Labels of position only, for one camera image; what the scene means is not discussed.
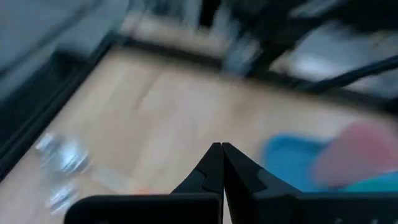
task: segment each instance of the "pink object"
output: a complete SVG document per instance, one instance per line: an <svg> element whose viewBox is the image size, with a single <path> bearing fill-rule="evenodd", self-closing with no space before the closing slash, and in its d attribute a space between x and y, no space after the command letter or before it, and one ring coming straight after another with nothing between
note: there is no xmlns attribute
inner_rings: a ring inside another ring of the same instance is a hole
<svg viewBox="0 0 398 224"><path fill-rule="evenodd" d="M388 125L358 121L323 150L312 167L322 187L336 188L398 170L398 140Z"/></svg>

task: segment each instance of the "blue container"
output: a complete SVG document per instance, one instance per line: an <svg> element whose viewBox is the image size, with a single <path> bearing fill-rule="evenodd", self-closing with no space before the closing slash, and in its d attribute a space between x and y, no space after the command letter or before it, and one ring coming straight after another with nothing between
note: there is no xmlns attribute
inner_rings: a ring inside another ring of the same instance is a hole
<svg viewBox="0 0 398 224"><path fill-rule="evenodd" d="M392 172L350 185L342 192L398 192L398 173Z"/></svg>
<svg viewBox="0 0 398 224"><path fill-rule="evenodd" d="M264 146L262 166L302 192L324 192L309 178L314 159L327 146L328 141L296 134L278 134Z"/></svg>

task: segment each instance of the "clear plastic bottle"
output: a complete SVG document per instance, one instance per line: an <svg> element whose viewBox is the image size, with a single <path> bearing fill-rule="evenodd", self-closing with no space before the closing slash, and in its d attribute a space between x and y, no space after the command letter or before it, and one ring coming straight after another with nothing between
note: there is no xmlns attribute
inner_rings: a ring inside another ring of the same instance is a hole
<svg viewBox="0 0 398 224"><path fill-rule="evenodd" d="M45 205L52 213L64 212L78 198L78 187L73 180L88 165L88 152L77 140L66 140L46 134L36 145L44 171Z"/></svg>

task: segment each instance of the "blue plastic tray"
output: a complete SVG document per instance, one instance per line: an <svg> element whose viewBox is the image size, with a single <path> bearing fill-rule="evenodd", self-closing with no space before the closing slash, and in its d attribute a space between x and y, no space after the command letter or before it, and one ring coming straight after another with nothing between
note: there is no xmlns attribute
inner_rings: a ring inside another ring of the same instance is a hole
<svg viewBox="0 0 398 224"><path fill-rule="evenodd" d="M328 141L315 138L278 134L266 142L262 166L302 192L328 191L318 188L308 178L310 166L327 144Z"/></svg>

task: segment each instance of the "pink cup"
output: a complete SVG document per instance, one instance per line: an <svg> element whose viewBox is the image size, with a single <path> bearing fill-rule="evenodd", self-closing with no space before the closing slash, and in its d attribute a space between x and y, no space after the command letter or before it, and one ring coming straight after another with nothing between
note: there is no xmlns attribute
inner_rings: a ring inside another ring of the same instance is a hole
<svg viewBox="0 0 398 224"><path fill-rule="evenodd" d="M316 159L311 175L337 188L398 170L398 141L388 125L358 121L345 128Z"/></svg>

